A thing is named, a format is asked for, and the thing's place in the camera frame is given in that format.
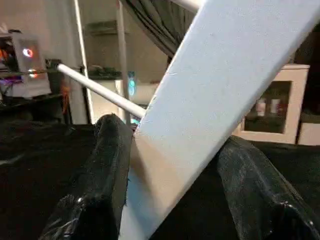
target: red led light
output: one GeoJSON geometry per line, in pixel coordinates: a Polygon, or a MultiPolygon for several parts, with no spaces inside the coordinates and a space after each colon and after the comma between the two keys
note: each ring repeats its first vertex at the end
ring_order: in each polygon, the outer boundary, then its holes
{"type": "Polygon", "coordinates": [[[33,55],[34,55],[34,52],[33,52],[31,49],[29,49],[29,48],[24,48],[24,49],[22,50],[22,53],[23,53],[23,55],[25,55],[25,56],[28,57],[28,58],[32,58],[33,55]]]}

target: cabinet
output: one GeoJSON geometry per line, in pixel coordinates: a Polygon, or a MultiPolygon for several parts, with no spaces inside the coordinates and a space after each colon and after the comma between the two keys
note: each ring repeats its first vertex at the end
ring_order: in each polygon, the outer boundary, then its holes
{"type": "Polygon", "coordinates": [[[308,65],[285,65],[233,134],[252,141],[294,144],[308,69],[308,65]]]}

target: white rod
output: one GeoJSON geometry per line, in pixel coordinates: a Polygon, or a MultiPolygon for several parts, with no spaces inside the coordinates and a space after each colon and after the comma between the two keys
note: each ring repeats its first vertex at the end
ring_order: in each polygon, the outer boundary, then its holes
{"type": "Polygon", "coordinates": [[[204,0],[171,0],[171,1],[189,10],[190,12],[196,13],[204,0]]]}
{"type": "Polygon", "coordinates": [[[88,89],[94,91],[96,94],[100,95],[101,97],[109,100],[110,102],[114,103],[115,105],[127,110],[129,113],[135,115],[138,118],[143,118],[146,114],[146,110],[140,107],[137,104],[125,99],[124,97],[114,93],[113,91],[105,88],[104,86],[96,83],[95,81],[85,77],[84,75],[80,74],[79,72],[71,69],[70,67],[59,64],[57,67],[58,71],[68,75],[72,79],[76,80],[78,83],[84,85],[88,89]]]}
{"type": "MultiPolygon", "coordinates": [[[[84,66],[84,75],[88,78],[88,66],[87,66],[87,58],[86,58],[86,50],[85,50],[85,42],[84,42],[84,36],[82,33],[82,23],[81,23],[81,15],[80,15],[80,8],[79,8],[79,2],[78,0],[73,0],[74,3],[74,9],[75,9],[75,19],[76,19],[76,26],[78,31],[78,38],[80,43],[80,52],[81,52],[81,60],[82,64],[84,66]]],[[[94,109],[92,104],[92,97],[89,89],[86,89],[86,96],[87,96],[87,103],[89,108],[89,121],[90,123],[93,122],[94,119],[94,109]]]]}
{"type": "MultiPolygon", "coordinates": [[[[120,84],[121,89],[119,93],[124,98],[129,99],[124,12],[123,12],[123,5],[119,0],[117,0],[116,23],[117,23],[118,44],[119,44],[119,53],[120,53],[121,74],[122,74],[122,81],[120,84]]],[[[130,114],[128,112],[123,111],[123,109],[121,109],[119,112],[119,116],[127,125],[130,125],[131,123],[130,114]]]]}

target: orange light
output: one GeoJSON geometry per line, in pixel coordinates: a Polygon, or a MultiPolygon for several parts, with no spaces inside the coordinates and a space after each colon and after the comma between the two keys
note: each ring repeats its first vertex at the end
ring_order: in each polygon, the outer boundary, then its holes
{"type": "MultiPolygon", "coordinates": [[[[35,69],[33,69],[33,68],[30,68],[29,70],[28,70],[28,72],[35,72],[36,70],[35,69]]],[[[37,73],[32,73],[32,74],[29,74],[29,76],[30,76],[30,78],[32,78],[32,79],[35,79],[37,76],[38,76],[38,74],[37,73]]]]}

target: black plastic wrap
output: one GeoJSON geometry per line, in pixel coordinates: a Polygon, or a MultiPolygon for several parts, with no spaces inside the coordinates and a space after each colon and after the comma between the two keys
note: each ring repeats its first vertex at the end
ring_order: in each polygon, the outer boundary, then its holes
{"type": "Polygon", "coordinates": [[[151,239],[318,239],[320,146],[253,144],[230,137],[151,239]]]}
{"type": "Polygon", "coordinates": [[[106,115],[95,135],[85,171],[59,201],[40,240],[118,239],[133,131],[115,115],[106,115]]]}
{"type": "Polygon", "coordinates": [[[0,124],[0,239],[35,240],[95,145],[93,125],[0,124]]]}
{"type": "Polygon", "coordinates": [[[318,216],[251,143],[230,137],[217,169],[240,240],[320,239],[318,216]]]}

